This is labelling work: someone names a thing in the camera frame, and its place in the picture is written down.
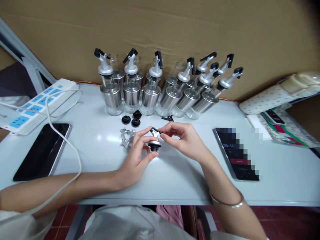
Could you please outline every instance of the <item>black rubber stopper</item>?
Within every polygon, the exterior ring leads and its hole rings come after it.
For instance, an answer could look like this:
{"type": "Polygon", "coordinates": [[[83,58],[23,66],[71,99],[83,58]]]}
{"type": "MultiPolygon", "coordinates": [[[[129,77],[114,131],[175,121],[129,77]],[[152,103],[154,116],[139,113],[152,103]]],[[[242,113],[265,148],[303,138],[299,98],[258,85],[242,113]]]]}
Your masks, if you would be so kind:
{"type": "Polygon", "coordinates": [[[142,116],[142,114],[139,110],[137,110],[133,113],[133,118],[140,119],[141,116],[142,116]]]}
{"type": "Polygon", "coordinates": [[[131,124],[132,124],[133,127],[139,127],[139,125],[140,125],[140,120],[134,118],[134,119],[132,119],[131,124]]]}
{"type": "Polygon", "coordinates": [[[130,121],[131,121],[131,118],[129,117],[129,116],[123,116],[123,118],[121,119],[121,122],[123,123],[123,124],[129,124],[130,123],[130,121]]]}
{"type": "Polygon", "coordinates": [[[157,152],[159,147],[161,147],[161,145],[154,143],[149,143],[148,146],[151,148],[151,152],[157,152]]]}

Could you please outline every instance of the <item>pixelated screen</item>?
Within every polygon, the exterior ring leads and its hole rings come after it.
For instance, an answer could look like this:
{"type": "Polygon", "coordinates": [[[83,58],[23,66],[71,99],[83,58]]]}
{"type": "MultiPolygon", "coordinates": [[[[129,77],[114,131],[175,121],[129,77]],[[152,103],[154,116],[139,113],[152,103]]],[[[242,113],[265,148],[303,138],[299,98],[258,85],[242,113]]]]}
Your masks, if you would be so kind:
{"type": "Polygon", "coordinates": [[[243,144],[239,143],[234,128],[216,128],[223,151],[228,157],[232,171],[238,180],[259,181],[259,175],[252,169],[251,160],[244,154],[243,144]]]}

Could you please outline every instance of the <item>pink cloth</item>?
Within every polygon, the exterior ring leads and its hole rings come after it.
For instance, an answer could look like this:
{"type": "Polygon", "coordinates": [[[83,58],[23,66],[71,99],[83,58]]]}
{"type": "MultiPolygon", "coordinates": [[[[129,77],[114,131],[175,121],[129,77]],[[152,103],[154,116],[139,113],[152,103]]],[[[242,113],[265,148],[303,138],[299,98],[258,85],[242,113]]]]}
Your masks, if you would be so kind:
{"type": "Polygon", "coordinates": [[[184,230],[180,205],[157,205],[156,211],[161,217],[184,230]]]}

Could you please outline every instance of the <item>person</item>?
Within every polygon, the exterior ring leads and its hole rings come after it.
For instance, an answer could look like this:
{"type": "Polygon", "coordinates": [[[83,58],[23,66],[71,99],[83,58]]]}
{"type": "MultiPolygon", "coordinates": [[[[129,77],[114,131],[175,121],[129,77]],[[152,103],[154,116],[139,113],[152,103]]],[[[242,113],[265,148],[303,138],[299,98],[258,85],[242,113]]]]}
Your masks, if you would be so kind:
{"type": "MultiPolygon", "coordinates": [[[[81,173],[46,207],[33,216],[1,225],[0,239],[43,239],[56,209],[79,199],[120,191],[136,184],[148,164],[158,156],[145,143],[156,140],[145,136],[151,126],[135,134],[132,147],[116,171],[81,173]],[[143,150],[147,155],[141,159],[143,150]]],[[[165,143],[186,157],[197,161],[210,189],[213,205],[228,233],[211,233],[212,239],[261,239],[267,236],[241,192],[231,183],[219,162],[205,146],[192,124],[169,122],[159,129],[165,143]]],[[[50,176],[9,186],[0,191],[0,220],[33,209],[56,193],[75,174],[50,176]]],[[[183,229],[162,219],[142,206],[104,206],[94,213],[94,220],[80,237],[86,239],[194,239],[183,229]]]]}

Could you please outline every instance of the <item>hand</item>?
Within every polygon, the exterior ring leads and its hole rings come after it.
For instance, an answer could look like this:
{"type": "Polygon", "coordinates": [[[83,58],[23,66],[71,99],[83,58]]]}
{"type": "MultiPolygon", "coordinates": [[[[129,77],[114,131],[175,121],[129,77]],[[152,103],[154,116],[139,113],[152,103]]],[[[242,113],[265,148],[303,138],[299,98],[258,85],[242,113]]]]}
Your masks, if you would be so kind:
{"type": "Polygon", "coordinates": [[[160,136],[166,143],[178,149],[188,158],[201,163],[207,156],[212,155],[190,123],[169,122],[158,130],[162,133],[160,136]],[[178,136],[180,139],[173,139],[172,136],[178,136]]]}
{"type": "Polygon", "coordinates": [[[134,135],[129,154],[116,173],[117,183],[120,184],[121,189],[136,184],[142,178],[144,170],[146,170],[148,164],[159,155],[158,152],[150,152],[150,148],[144,145],[146,142],[158,140],[158,138],[153,136],[143,137],[143,135],[147,134],[151,128],[152,126],[141,130],[134,135]],[[145,149],[148,154],[141,160],[143,149],[145,149]]]}

